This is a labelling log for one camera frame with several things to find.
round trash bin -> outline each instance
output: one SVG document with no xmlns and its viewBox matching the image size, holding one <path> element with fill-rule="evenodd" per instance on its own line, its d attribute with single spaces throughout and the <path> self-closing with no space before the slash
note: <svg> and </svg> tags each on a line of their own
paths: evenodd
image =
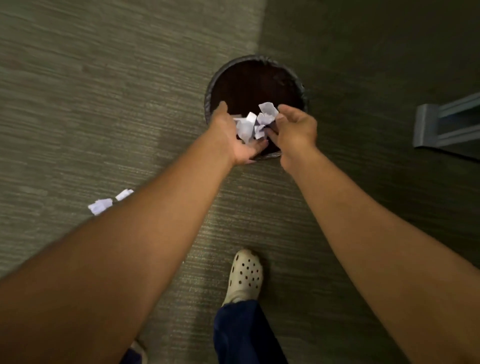
<svg viewBox="0 0 480 364">
<path fill-rule="evenodd" d="M 259 104 L 272 102 L 275 107 L 286 104 L 305 112 L 308 100 L 299 78 L 287 67 L 264 56 L 236 58 L 225 64 L 213 76 L 205 94 L 205 120 L 220 101 L 228 105 L 231 115 L 258 114 Z M 279 157 L 280 150 L 272 142 L 256 159 Z"/>
</svg>

person's left arm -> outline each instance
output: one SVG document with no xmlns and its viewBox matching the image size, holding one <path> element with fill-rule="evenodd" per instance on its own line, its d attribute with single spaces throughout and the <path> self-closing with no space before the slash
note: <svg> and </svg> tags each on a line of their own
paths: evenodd
<svg viewBox="0 0 480 364">
<path fill-rule="evenodd" d="M 0 352 L 10 363 L 118 363 L 190 249 L 243 145 L 222 102 L 174 164 L 0 281 Z"/>
</svg>

person's right arm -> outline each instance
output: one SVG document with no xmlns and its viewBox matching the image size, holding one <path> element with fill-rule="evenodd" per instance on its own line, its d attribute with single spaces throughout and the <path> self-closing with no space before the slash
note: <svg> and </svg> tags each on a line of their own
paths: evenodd
<svg viewBox="0 0 480 364">
<path fill-rule="evenodd" d="M 480 362 L 480 271 L 375 202 L 315 146 L 316 121 L 279 107 L 281 164 L 335 255 L 407 357 Z"/>
</svg>

forearm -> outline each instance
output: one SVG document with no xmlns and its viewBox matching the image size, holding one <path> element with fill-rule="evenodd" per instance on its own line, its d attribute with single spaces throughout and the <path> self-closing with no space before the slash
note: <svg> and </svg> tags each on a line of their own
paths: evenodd
<svg viewBox="0 0 480 364">
<path fill-rule="evenodd" d="M 316 150 L 291 174 L 353 283 L 411 360 L 478 359 L 479 272 Z"/>
<path fill-rule="evenodd" d="M 26 343 L 31 357 L 118 362 L 232 166 L 218 144 L 207 132 L 163 174 L 4 279 L 0 351 Z"/>
</svg>

hand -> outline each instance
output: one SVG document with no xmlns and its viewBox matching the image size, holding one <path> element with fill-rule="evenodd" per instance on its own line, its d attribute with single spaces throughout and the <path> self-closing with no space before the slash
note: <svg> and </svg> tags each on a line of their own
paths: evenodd
<svg viewBox="0 0 480 364">
<path fill-rule="evenodd" d="M 213 133 L 218 141 L 225 143 L 234 165 L 255 162 L 251 158 L 268 145 L 268 140 L 253 140 L 248 144 L 243 144 L 241 140 L 237 139 L 235 121 L 228 114 L 228 106 L 225 101 L 221 101 L 213 112 L 208 131 Z"/>
<path fill-rule="evenodd" d="M 287 105 L 279 105 L 278 111 L 276 130 L 266 128 L 265 132 L 282 151 L 280 163 L 289 172 L 298 156 L 309 148 L 316 148 L 317 120 Z"/>
</svg>

